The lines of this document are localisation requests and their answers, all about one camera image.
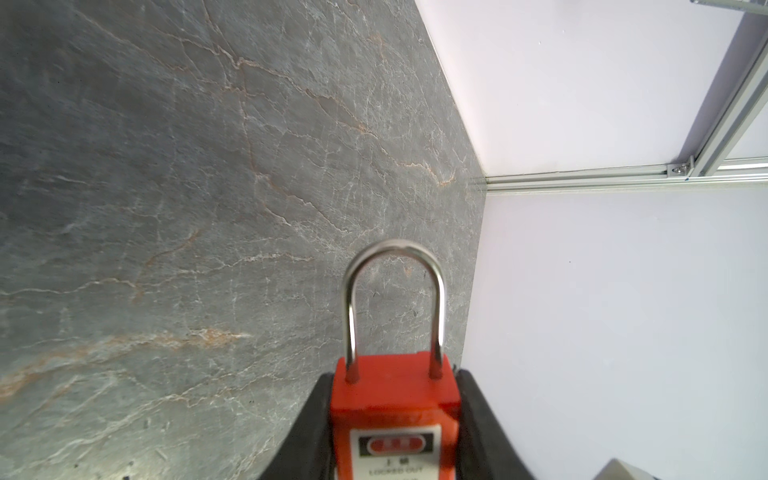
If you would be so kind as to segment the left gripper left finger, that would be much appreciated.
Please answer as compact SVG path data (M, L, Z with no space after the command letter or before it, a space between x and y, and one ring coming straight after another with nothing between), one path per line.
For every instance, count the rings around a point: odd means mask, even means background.
M330 421L333 377L332 373L319 376L261 480L335 478Z

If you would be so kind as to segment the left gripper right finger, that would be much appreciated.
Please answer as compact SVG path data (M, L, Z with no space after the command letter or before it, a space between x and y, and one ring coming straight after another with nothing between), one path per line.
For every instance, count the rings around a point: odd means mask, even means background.
M455 378L461 396L456 478L533 480L474 376L459 369Z

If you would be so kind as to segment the red safety padlock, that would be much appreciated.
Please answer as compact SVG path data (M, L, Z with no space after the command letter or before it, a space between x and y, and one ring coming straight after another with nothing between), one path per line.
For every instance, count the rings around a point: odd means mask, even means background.
M355 286L372 260L387 254L419 262L434 286L429 348L408 354L358 352ZM443 352L446 286L424 247L408 240L368 246L349 264L342 288L344 354L331 390L330 420L339 479L454 479L461 398Z

